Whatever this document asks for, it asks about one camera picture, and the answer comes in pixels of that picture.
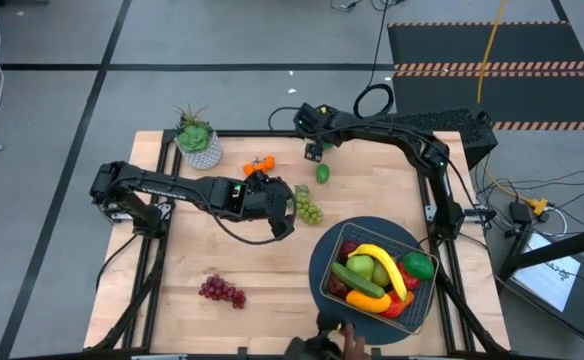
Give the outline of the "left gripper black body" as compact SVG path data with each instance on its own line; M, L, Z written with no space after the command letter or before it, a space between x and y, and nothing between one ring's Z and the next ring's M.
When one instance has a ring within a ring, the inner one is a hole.
M249 219L285 219L293 192L280 177L255 171L245 179L244 215Z

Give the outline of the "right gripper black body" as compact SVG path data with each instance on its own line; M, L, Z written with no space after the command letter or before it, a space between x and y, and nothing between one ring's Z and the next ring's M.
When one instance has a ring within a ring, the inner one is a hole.
M332 114L323 113L308 103L303 103L294 115L295 132L304 139L319 143L341 145L344 140L334 129Z

